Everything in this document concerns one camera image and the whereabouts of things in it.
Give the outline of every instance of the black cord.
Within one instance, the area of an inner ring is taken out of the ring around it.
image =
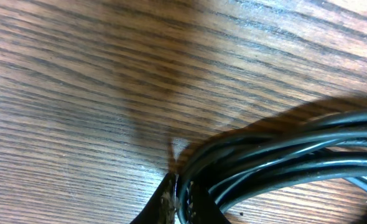
[[[327,116],[282,136],[248,132],[208,143],[180,173],[178,218],[229,223],[221,213],[236,203],[317,180],[344,178],[367,192],[367,152],[326,148],[332,146],[367,147],[367,110]]]

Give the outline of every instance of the cord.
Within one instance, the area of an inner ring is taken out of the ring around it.
[[[327,149],[333,146],[367,147],[367,110],[330,115],[281,136],[247,132],[203,145],[180,173],[178,218],[229,223],[222,213],[247,198],[318,180],[344,178],[367,192],[367,152]]]

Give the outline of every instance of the wooden table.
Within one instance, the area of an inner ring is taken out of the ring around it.
[[[0,0],[0,223],[129,223],[211,136],[360,108],[367,0]],[[365,214],[330,180],[226,215]]]

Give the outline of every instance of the coiled cable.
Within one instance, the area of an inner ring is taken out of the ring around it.
[[[344,178],[367,192],[367,152],[327,149],[333,146],[367,147],[367,110],[327,116],[281,136],[247,132],[205,144],[180,173],[178,218],[229,223],[222,213],[247,198],[317,180]]]

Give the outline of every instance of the black cable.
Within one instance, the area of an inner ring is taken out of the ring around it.
[[[327,116],[281,136],[248,132],[208,143],[180,173],[179,220],[229,223],[221,213],[236,203],[317,180],[345,178],[367,192],[367,152],[326,148],[333,146],[367,147],[367,110]]]

